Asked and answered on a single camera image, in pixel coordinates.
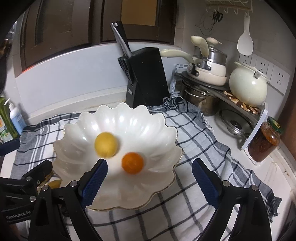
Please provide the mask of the small yellow fruit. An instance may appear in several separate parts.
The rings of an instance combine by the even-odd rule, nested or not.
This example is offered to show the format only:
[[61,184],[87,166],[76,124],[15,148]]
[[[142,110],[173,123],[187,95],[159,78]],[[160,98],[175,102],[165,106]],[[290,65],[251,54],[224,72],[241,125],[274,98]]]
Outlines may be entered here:
[[47,185],[48,185],[51,189],[56,189],[56,188],[60,188],[60,186],[61,186],[61,182],[62,182],[61,179],[56,179],[56,180],[53,180],[53,181],[48,182]]

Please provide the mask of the white scalloped bowl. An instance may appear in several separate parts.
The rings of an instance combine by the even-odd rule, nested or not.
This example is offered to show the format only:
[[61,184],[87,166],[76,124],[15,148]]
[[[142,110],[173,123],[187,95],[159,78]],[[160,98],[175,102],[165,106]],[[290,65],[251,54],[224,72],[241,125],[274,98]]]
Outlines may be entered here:
[[[106,159],[108,172],[91,209],[139,209],[175,181],[175,166],[183,154],[176,144],[177,129],[167,126],[161,113],[151,114],[143,105],[130,108],[120,103],[114,108],[102,105],[94,113],[81,113],[76,123],[64,126],[62,139],[53,144],[53,170],[62,186],[80,179],[98,161],[94,142],[102,132],[117,138],[118,149]],[[126,173],[121,166],[123,156],[129,152],[144,159],[143,169],[135,175]]]

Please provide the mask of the wooden trivet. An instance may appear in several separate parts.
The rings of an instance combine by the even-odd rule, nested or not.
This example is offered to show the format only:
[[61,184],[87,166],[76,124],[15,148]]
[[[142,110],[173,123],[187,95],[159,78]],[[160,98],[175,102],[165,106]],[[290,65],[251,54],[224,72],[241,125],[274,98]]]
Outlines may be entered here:
[[256,114],[259,115],[261,113],[261,110],[257,107],[251,107],[244,102],[241,102],[239,99],[237,99],[231,92],[224,91],[224,95],[231,100],[234,104],[236,104],[238,107],[243,109],[244,111],[251,113],[251,114]]

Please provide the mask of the dark wooden window frame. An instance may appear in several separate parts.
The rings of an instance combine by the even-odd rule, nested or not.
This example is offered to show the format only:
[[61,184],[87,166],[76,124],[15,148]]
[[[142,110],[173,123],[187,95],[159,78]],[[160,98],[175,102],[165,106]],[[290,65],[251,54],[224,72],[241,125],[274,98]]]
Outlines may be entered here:
[[35,1],[23,16],[22,70],[54,56],[115,40],[121,21],[128,41],[173,44],[177,1]]

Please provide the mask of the white wall socket strip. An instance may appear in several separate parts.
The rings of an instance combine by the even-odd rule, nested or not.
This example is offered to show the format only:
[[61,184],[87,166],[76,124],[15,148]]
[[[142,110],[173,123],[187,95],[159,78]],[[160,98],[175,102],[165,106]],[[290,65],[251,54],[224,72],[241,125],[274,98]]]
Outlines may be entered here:
[[265,74],[267,83],[285,95],[290,80],[290,75],[286,71],[256,54],[250,56],[240,54],[239,62],[255,67]]

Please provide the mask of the black knife block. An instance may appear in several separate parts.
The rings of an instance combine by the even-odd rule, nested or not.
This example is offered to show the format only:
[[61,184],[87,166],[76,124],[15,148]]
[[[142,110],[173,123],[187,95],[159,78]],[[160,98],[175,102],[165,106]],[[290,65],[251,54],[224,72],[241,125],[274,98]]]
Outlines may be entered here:
[[135,82],[128,80],[125,102],[131,107],[158,106],[169,97],[168,84],[159,48],[145,47],[128,58]]

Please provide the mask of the stainless steel pot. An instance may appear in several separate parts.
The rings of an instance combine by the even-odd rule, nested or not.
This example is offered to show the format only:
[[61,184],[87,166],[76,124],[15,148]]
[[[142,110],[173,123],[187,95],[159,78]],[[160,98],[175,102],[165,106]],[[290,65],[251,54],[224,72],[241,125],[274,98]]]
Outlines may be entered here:
[[218,97],[196,85],[191,85],[186,80],[182,80],[181,97],[198,107],[204,116],[215,115],[221,102]]

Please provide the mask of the jar with green lid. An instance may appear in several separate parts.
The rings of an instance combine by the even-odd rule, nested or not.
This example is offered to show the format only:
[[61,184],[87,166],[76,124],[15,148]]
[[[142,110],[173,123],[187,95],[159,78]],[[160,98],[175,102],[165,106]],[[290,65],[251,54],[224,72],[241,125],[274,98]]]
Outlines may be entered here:
[[280,143],[282,128],[272,117],[263,122],[248,146],[248,152],[256,162],[262,162]]

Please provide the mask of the yellow lemon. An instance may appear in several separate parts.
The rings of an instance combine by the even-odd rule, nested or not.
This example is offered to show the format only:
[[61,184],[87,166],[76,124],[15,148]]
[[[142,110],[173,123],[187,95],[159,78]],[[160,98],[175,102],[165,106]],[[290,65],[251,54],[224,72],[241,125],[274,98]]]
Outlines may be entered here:
[[117,138],[109,132],[100,133],[95,139],[94,147],[98,156],[111,158],[118,149]]

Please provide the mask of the blue white pump bottle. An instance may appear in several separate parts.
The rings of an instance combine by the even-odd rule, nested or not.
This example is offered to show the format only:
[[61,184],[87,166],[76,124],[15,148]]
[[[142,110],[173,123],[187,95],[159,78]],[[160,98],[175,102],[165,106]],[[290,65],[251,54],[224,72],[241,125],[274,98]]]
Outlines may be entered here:
[[10,110],[10,119],[11,122],[13,123],[16,131],[18,132],[19,135],[22,134],[23,129],[27,126],[25,123],[25,120],[23,119],[23,116],[20,112],[20,110],[15,107],[15,105],[11,102],[11,99],[8,98],[6,100],[6,102],[4,103],[4,105],[8,105],[9,106],[9,110]]

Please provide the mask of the white hook rail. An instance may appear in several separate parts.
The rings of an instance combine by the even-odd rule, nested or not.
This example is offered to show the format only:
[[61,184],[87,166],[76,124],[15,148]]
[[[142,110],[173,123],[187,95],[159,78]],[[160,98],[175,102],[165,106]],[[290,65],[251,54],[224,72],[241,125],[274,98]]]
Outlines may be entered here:
[[247,14],[253,12],[252,0],[205,0],[206,9],[223,11],[227,14],[229,9],[233,9],[237,15],[239,10],[245,11]]

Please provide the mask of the orange tangerine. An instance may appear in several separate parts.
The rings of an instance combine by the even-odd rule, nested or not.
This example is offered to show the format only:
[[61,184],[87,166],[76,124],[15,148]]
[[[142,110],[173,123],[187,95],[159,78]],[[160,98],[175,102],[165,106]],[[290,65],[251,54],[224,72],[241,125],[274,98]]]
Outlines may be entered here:
[[143,169],[144,159],[138,153],[129,152],[123,156],[121,166],[126,173],[135,175]]

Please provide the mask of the cream round kettle pot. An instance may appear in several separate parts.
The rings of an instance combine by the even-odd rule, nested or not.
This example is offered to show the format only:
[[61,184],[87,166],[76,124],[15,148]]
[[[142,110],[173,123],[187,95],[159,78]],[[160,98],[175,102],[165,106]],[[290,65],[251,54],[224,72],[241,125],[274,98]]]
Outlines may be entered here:
[[236,61],[234,63],[236,68],[229,77],[232,94],[251,107],[262,105],[267,97],[267,76],[255,67]]

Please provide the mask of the black scissors in block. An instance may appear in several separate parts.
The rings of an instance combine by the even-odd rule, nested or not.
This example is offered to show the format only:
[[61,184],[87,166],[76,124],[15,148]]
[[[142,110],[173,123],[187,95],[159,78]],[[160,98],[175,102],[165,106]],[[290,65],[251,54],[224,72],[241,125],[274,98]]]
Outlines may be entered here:
[[135,82],[135,76],[133,73],[133,69],[132,66],[130,65],[128,58],[126,57],[119,57],[118,58],[118,63],[121,67],[121,69],[125,72],[127,78],[129,81],[131,81],[132,83]]

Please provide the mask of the green dish soap bottle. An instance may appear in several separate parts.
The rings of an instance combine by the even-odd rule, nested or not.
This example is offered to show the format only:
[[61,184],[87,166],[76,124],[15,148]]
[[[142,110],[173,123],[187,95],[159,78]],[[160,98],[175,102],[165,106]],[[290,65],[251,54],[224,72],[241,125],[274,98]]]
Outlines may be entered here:
[[6,102],[5,97],[1,96],[1,119],[0,119],[0,134],[1,134],[1,143],[6,143],[11,141],[19,136],[18,132],[16,131],[13,123],[10,119],[10,110],[7,105],[4,105]]

